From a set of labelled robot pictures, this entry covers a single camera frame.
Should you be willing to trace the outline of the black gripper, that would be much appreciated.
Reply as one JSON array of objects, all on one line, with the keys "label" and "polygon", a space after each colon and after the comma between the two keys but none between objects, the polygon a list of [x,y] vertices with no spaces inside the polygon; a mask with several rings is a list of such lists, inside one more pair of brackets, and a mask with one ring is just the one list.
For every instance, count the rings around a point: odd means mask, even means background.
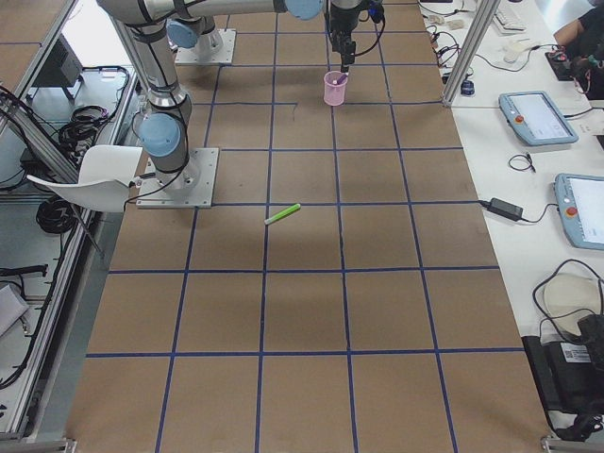
[{"label": "black gripper", "polygon": [[327,34],[333,52],[340,52],[341,72],[348,72],[355,62],[356,43],[352,32],[360,22],[360,15],[366,11],[375,24],[381,24],[375,42],[366,49],[371,52],[379,43],[385,29],[385,11],[381,1],[351,0],[329,1],[326,10]]}]

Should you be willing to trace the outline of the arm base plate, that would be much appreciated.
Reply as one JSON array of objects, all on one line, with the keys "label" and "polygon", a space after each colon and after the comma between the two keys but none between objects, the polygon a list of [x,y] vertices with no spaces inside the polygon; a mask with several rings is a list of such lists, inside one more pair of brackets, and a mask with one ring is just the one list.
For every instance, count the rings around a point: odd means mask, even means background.
[{"label": "arm base plate", "polygon": [[160,179],[153,176],[143,181],[140,197],[135,200],[136,206],[141,209],[209,209],[212,205],[219,149],[194,148],[189,152],[189,157],[183,172],[170,185],[168,182],[171,178],[158,173],[153,161],[148,159],[148,171],[155,172]]},{"label": "arm base plate", "polygon": [[201,35],[195,47],[179,47],[176,65],[214,66],[230,65],[234,56],[237,32],[235,29],[214,29]]}]

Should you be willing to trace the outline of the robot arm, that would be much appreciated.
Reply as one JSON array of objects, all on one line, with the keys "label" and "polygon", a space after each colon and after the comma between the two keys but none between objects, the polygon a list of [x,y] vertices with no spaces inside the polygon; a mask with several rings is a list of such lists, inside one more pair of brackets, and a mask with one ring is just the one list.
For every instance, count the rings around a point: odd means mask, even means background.
[{"label": "robot arm", "polygon": [[198,179],[191,162],[188,123],[191,97],[181,87],[169,45],[194,48],[202,35],[215,37],[217,15],[289,13],[301,21],[322,15],[334,52],[341,57],[337,78],[326,78],[324,100],[330,106],[344,101],[350,66],[361,56],[352,33],[366,12],[385,25],[379,1],[101,1],[99,7],[130,37],[130,56],[139,59],[139,76],[148,83],[151,115],[143,121],[140,139],[156,168],[161,188],[179,190]]}]

